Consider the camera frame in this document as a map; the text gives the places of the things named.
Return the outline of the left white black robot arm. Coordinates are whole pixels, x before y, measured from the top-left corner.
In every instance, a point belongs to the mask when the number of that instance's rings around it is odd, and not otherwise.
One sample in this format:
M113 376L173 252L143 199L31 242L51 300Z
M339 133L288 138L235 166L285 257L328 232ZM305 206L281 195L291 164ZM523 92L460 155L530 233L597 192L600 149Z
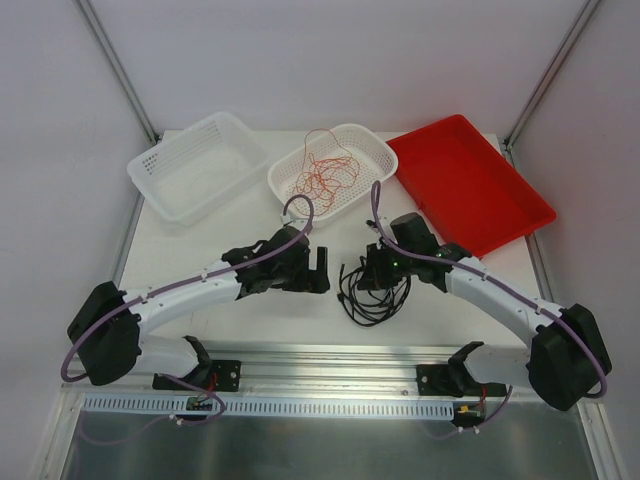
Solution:
M159 327L214 304L239 301L270 289L324 294L330 288L328 250L312 250L293 226L270 239L233 248L202 272L165 286L121 290L111 281L96 286L67 329L94 386L130 373L150 374L155 390L207 389L215 363L193 335L168 339Z

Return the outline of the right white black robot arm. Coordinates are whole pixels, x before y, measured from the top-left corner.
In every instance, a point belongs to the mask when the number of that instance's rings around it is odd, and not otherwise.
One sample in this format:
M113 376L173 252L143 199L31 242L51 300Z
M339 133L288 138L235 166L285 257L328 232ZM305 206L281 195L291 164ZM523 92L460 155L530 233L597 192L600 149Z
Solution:
M566 411L583 398L601 398L612 363L594 314L530 296L500 279L471 252L438 242L417 213L390 224L393 236L366 247L360 290L391 289L418 279L477 307L507 328L521 346L472 341L427 376L429 389L452 397L483 386L531 388L549 406Z

